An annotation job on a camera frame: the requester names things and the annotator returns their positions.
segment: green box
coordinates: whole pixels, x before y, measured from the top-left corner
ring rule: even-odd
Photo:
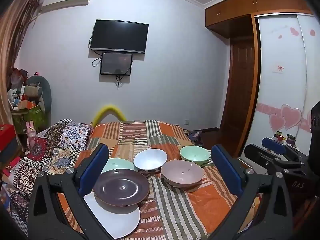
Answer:
[[[33,126],[36,132],[39,132],[40,128],[47,126],[48,118],[44,112],[42,112],[40,105],[34,106],[31,109],[19,109],[11,110],[13,124],[18,134],[26,134],[26,122],[33,121]]]

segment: red box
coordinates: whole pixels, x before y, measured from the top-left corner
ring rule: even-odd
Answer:
[[[0,124],[0,152],[16,137],[12,124]]]

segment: gray plush toy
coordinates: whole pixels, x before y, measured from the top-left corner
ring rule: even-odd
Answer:
[[[51,109],[51,89],[49,82],[42,76],[27,79],[24,94],[30,98],[38,98],[41,110],[49,113]]]

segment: yellow foam tube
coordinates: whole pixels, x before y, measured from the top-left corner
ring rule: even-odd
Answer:
[[[107,105],[100,109],[100,111],[96,114],[92,121],[92,127],[96,127],[96,125],[101,121],[104,117],[104,114],[107,111],[112,111],[115,113],[115,116],[119,119],[119,121],[126,121],[124,114],[120,111],[120,109],[113,105]]]

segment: pink rabbit figurine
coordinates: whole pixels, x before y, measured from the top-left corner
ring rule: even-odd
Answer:
[[[37,133],[35,128],[33,127],[33,121],[30,122],[26,122],[26,126],[27,126],[27,146],[28,148],[31,150],[33,148],[33,146],[35,145],[35,139],[37,138]]]

